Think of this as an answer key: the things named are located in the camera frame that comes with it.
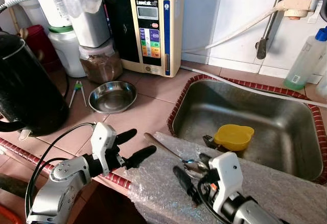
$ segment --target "stainless steel sink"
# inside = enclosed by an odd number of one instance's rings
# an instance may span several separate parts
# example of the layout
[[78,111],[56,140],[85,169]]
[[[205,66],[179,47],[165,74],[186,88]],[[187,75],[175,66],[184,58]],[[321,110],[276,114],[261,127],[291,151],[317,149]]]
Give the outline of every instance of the stainless steel sink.
[[311,110],[305,104],[244,91],[213,80],[190,85],[173,121],[175,134],[205,145],[202,136],[232,123],[254,128],[238,157],[314,180],[323,169]]

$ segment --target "tiled countertop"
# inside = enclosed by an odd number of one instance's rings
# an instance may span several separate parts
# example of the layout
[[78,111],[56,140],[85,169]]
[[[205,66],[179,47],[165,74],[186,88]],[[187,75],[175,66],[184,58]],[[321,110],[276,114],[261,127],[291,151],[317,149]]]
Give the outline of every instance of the tiled countertop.
[[[276,87],[283,86],[283,79],[279,78],[190,62],[183,62],[183,65],[201,69],[203,71],[226,78],[235,78]],[[195,75],[197,75],[197,73],[180,69],[177,76],[170,79],[125,70],[119,80],[132,83],[136,86],[138,91],[135,103],[127,111],[113,115],[96,113],[89,106],[85,107],[81,92],[77,92],[71,107],[70,116],[59,131],[47,136],[28,138],[23,142],[18,141],[18,132],[0,132],[0,138],[11,142],[17,147],[20,147],[37,157],[41,157],[49,144],[69,128],[82,122],[104,121],[105,123],[110,124],[117,131],[117,133],[124,132],[131,128],[137,129],[137,135],[130,141],[120,146],[121,155],[124,157],[130,157],[135,151],[149,145],[148,142],[143,139],[144,132],[155,133],[158,131],[167,135],[170,134],[167,128],[167,118],[186,82],[189,78]],[[60,71],[53,73],[52,79],[58,85],[59,90],[63,93],[65,91],[64,72]],[[86,78],[78,80],[82,81],[85,96],[86,99],[88,99],[90,92],[98,85],[89,82]],[[70,90],[66,99],[67,102],[69,102],[71,99],[75,81],[76,79],[70,79]],[[300,91],[300,93],[305,94],[314,101],[326,103],[325,99],[315,94],[315,85],[308,84],[305,89]],[[327,109],[321,108],[320,111],[325,121],[325,128],[327,129]],[[85,153],[90,154],[90,137],[91,129],[87,127],[76,129],[61,139],[56,146],[50,150],[50,153],[47,155],[45,160],[53,157],[72,158],[73,156],[79,156]],[[12,159],[8,159],[5,158],[5,156],[0,155],[0,172],[13,175],[13,169],[8,167],[8,160]],[[116,170],[115,173],[117,175],[122,175],[122,169]],[[96,180],[125,195],[127,194],[127,190],[125,188],[120,187],[109,180],[103,178],[96,178]],[[40,184],[42,185],[42,183],[44,184],[45,179],[42,178],[41,181],[42,182]]]

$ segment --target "yellow plastic lid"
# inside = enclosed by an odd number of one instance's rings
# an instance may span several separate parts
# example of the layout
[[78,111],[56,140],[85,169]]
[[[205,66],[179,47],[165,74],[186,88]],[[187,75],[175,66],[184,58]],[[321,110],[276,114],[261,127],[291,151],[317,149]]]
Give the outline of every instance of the yellow plastic lid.
[[223,125],[214,136],[216,144],[231,151],[241,151],[249,146],[254,129],[249,126]]

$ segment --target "spoon handle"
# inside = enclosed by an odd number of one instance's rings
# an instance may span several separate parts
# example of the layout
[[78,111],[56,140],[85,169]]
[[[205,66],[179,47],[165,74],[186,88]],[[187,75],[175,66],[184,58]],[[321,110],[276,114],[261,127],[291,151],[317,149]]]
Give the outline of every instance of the spoon handle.
[[168,149],[165,145],[163,145],[160,141],[158,141],[151,134],[144,133],[144,138],[147,139],[147,141],[150,142],[150,143],[152,143],[153,145],[161,148],[162,150],[166,151],[167,153],[170,153],[171,155],[174,155],[179,160],[183,161],[183,159],[180,156],[178,156],[177,154],[175,154],[173,151],[170,151],[170,149]]

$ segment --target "red container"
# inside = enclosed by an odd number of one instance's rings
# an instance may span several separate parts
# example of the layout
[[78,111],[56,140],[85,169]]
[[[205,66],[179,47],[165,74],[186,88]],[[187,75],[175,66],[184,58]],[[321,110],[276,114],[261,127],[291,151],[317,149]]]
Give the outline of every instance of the red container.
[[27,28],[27,31],[26,43],[37,58],[41,57],[39,61],[45,70],[47,72],[59,70],[62,67],[61,62],[43,27],[34,25]]

